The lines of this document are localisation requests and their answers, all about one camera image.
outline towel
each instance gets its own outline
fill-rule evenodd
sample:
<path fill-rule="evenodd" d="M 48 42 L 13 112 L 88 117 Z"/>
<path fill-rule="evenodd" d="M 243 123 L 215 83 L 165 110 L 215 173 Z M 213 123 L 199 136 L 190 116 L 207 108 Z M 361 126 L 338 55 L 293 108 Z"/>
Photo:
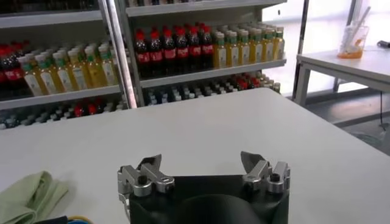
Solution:
<path fill-rule="evenodd" d="M 28 175 L 0 193 L 0 224 L 44 220 L 67 191 L 65 183 L 46 171 Z"/>

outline plastic bottle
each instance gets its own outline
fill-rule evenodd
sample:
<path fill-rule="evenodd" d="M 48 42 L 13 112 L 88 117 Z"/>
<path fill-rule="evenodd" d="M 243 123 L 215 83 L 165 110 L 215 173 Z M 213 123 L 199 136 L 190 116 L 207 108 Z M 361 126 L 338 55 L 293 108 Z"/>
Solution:
<path fill-rule="evenodd" d="M 261 44 L 263 45 L 263 53 L 261 55 L 261 61 L 272 61 L 274 59 L 272 57 L 274 44 L 271 41 L 271 39 L 272 39 L 272 32 L 270 30 L 267 30 L 265 38 L 261 41 Z"/>
<path fill-rule="evenodd" d="M 227 66 L 238 66 L 238 45 L 237 45 L 237 33 L 230 32 L 229 46 L 227 48 Z"/>
<path fill-rule="evenodd" d="M 202 34 L 202 60 L 205 69 L 212 69 L 214 67 L 214 48 L 213 40 L 210 35 L 210 27 L 203 26 L 204 33 Z"/>
<path fill-rule="evenodd" d="M 149 51 L 147 50 L 144 33 L 142 33 L 142 31 L 138 31 L 136 33 L 135 39 L 135 52 L 138 62 L 138 72 L 141 74 L 142 78 L 148 78 L 151 76 L 151 59 Z"/>
<path fill-rule="evenodd" d="M 162 76 L 163 74 L 163 48 L 158 37 L 158 32 L 151 33 L 150 55 L 152 62 L 152 76 Z"/>
<path fill-rule="evenodd" d="M 285 50 L 285 41 L 283 39 L 283 28 L 278 27 L 276 31 L 276 38 L 274 39 L 274 60 L 283 59 Z"/>
<path fill-rule="evenodd" d="M 188 43 L 185 38 L 184 29 L 181 28 L 177 31 L 177 39 L 176 39 L 176 48 L 177 48 L 177 72 L 179 74 L 188 72 Z"/>
<path fill-rule="evenodd" d="M 115 72 L 114 63 L 111 60 L 110 54 L 108 53 L 108 46 L 103 45 L 99 47 L 99 52 L 102 58 L 102 67 L 107 85 L 113 86 L 118 84 L 118 76 Z"/>
<path fill-rule="evenodd" d="M 253 32 L 253 40 L 250 45 L 250 62 L 260 63 L 261 55 L 263 53 L 263 45 L 261 43 L 261 30 L 255 29 Z"/>
<path fill-rule="evenodd" d="M 58 75 L 49 69 L 49 62 L 44 55 L 35 56 L 39 64 L 40 75 L 49 94 L 63 93 L 63 86 Z"/>
<path fill-rule="evenodd" d="M 224 45 L 225 35 L 223 33 L 217 34 L 218 48 L 216 50 L 215 68 L 226 68 L 226 48 Z"/>
<path fill-rule="evenodd" d="M 43 83 L 42 78 L 38 73 L 35 73 L 31 64 L 29 63 L 29 59 L 27 57 L 18 58 L 19 63 L 22 66 L 24 71 L 24 79 L 26 83 L 29 85 L 29 88 L 34 96 L 42 96 L 47 95 L 48 90 Z"/>
<path fill-rule="evenodd" d="M 92 79 L 92 85 L 95 88 L 107 86 L 102 65 L 98 62 L 93 47 L 85 48 L 85 54 L 88 59 L 88 72 Z"/>
<path fill-rule="evenodd" d="M 198 71 L 202 68 L 202 49 L 200 47 L 199 37 L 197 36 L 197 28 L 191 28 L 191 36 L 189 38 L 190 46 L 190 67 L 192 71 Z"/>
<path fill-rule="evenodd" d="M 176 73 L 176 45 L 172 39 L 172 32 L 168 29 L 164 31 L 164 58 L 167 75 Z"/>
<path fill-rule="evenodd" d="M 68 51 L 71 69 L 79 90 L 92 88 L 89 73 L 82 67 L 77 51 Z"/>
<path fill-rule="evenodd" d="M 249 43 L 248 43 L 248 31 L 241 31 L 241 44 L 239 45 L 239 60 L 238 64 L 240 65 L 248 65 L 249 64 Z"/>
<path fill-rule="evenodd" d="M 72 70 L 66 66 L 66 62 L 65 59 L 63 58 L 63 54 L 57 52 L 53 54 L 53 57 L 57 65 L 57 74 L 60 77 L 65 92 L 79 90 L 76 79 L 73 76 Z"/>

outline white shelf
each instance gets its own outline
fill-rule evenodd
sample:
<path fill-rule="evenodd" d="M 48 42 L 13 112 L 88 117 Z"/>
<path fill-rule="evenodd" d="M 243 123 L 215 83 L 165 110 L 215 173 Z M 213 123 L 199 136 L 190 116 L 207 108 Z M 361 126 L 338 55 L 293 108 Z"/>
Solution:
<path fill-rule="evenodd" d="M 192 12 L 210 9 L 227 9 L 246 6 L 263 5 L 264 7 L 268 7 L 284 2 L 287 2 L 287 0 L 209 0 L 201 2 L 129 7 L 126 8 L 126 13 L 128 17 L 135 17 L 178 12 Z"/>
<path fill-rule="evenodd" d="M 101 20 L 99 10 L 0 17 L 0 29 Z"/>
<path fill-rule="evenodd" d="M 70 93 L 61 93 L 48 96 L 28 97 L 16 100 L 0 101 L 0 110 L 8 110 L 18 107 L 28 107 L 39 104 L 55 103 L 67 100 L 82 99 L 86 97 L 102 96 L 113 93 L 120 93 L 121 90 L 118 85 L 108 86 L 95 89 L 87 89 L 81 91 L 75 91 Z"/>
<path fill-rule="evenodd" d="M 243 72 L 258 71 L 267 68 L 281 67 L 284 66 L 285 64 L 286 64 L 286 59 L 269 61 L 269 62 L 256 63 L 251 65 L 242 65 L 242 66 L 231 67 L 231 68 L 214 69 L 214 70 L 195 72 L 195 73 L 184 74 L 184 75 L 175 75 L 175 76 L 162 77 L 157 79 L 142 80 L 140 81 L 140 85 L 142 88 L 170 85 L 175 83 L 209 79 L 209 78 L 220 77 L 225 75 L 239 74 Z"/>

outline white desk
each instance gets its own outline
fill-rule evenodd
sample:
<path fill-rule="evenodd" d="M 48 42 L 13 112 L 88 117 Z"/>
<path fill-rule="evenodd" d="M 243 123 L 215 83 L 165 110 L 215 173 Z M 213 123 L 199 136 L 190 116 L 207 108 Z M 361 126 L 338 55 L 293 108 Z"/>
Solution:
<path fill-rule="evenodd" d="M 289 223 L 388 223 L 390 157 L 269 89 L 0 132 L 0 191 L 48 170 L 70 191 L 52 217 L 128 223 L 116 171 L 163 154 L 168 175 L 242 174 L 239 153 L 291 166 Z"/>
<path fill-rule="evenodd" d="M 295 102 L 306 103 L 310 71 L 357 82 L 370 88 L 390 92 L 390 50 L 369 46 L 361 59 L 340 59 L 336 51 L 303 54 L 297 56 L 300 62 Z M 390 150 L 390 131 L 382 143 L 383 150 Z"/>

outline table leg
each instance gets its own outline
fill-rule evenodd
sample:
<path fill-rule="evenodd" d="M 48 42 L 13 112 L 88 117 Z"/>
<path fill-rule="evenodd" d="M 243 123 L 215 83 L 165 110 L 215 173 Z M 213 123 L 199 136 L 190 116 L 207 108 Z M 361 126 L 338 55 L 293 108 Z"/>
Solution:
<path fill-rule="evenodd" d="M 295 103 L 298 103 L 301 106 L 306 104 L 306 96 L 307 96 L 307 87 L 309 85 L 310 78 L 310 70 L 305 67 L 305 65 L 301 65 L 299 69 L 298 76 L 298 87 L 296 98 L 294 99 Z"/>
<path fill-rule="evenodd" d="M 390 131 L 386 131 L 385 137 L 383 138 L 381 151 L 390 155 Z"/>

